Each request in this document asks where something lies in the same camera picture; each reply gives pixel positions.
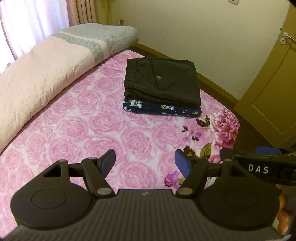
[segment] rose pattern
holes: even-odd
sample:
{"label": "rose pattern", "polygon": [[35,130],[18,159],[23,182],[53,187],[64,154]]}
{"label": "rose pattern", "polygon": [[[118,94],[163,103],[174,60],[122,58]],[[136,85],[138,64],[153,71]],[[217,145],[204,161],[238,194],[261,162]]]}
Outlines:
{"label": "rose pattern", "polygon": [[[0,154],[0,237],[16,227],[9,207],[12,195],[58,159],[77,163],[112,148],[116,163],[106,180],[115,192],[170,188],[175,193],[184,179],[174,162],[177,148],[218,163],[220,149],[233,146],[237,119],[203,91],[199,120],[124,111],[126,61],[140,57],[124,50],[81,76]],[[84,186],[81,178],[71,181]]]}

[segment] door handle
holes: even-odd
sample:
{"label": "door handle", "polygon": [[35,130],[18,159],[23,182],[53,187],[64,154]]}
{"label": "door handle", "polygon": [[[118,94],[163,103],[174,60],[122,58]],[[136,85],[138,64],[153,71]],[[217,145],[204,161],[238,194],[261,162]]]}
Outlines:
{"label": "door handle", "polygon": [[292,42],[294,42],[294,44],[296,44],[296,41],[291,36],[289,36],[289,34],[287,32],[283,32],[283,36],[285,39],[291,39]]}

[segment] hand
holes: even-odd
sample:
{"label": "hand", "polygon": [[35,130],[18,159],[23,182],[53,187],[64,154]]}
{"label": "hand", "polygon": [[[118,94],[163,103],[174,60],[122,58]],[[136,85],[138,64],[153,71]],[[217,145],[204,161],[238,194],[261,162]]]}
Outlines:
{"label": "hand", "polygon": [[[281,185],[280,184],[277,184],[276,187],[278,189],[281,189]],[[280,205],[279,205],[279,212],[277,214],[277,220],[279,221],[279,224],[278,224],[278,231],[280,233],[285,233],[287,232],[288,228],[289,228],[289,225],[288,225],[288,222],[291,218],[290,214],[288,214],[284,208],[286,206],[286,199],[285,197],[283,196],[283,194],[281,194],[279,196],[279,201],[280,201]]]}

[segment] curtain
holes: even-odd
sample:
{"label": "curtain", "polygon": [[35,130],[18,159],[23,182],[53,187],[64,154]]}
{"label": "curtain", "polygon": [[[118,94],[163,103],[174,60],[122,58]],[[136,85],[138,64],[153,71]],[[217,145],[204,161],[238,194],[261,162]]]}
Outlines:
{"label": "curtain", "polygon": [[70,26],[96,23],[95,0],[67,0]]}
{"label": "curtain", "polygon": [[49,35],[69,27],[66,0],[0,0],[0,73]]}

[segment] folded clothes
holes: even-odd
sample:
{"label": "folded clothes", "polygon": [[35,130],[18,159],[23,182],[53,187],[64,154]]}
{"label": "folded clothes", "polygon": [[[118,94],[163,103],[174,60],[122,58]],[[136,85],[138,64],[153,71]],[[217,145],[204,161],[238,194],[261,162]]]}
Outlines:
{"label": "folded clothes", "polygon": [[[124,87],[126,103],[123,108],[126,107],[126,111],[143,113],[143,108],[130,106],[130,100],[134,100],[144,103],[142,107],[146,107],[147,114],[185,115],[186,110],[201,114],[197,72],[190,61],[151,57],[128,59]],[[174,110],[169,113],[161,106]]]}
{"label": "folded clothes", "polygon": [[169,105],[153,104],[137,100],[125,100],[123,103],[125,111],[131,111],[135,114],[150,115],[181,115],[189,117],[199,117],[201,109],[189,109]]}

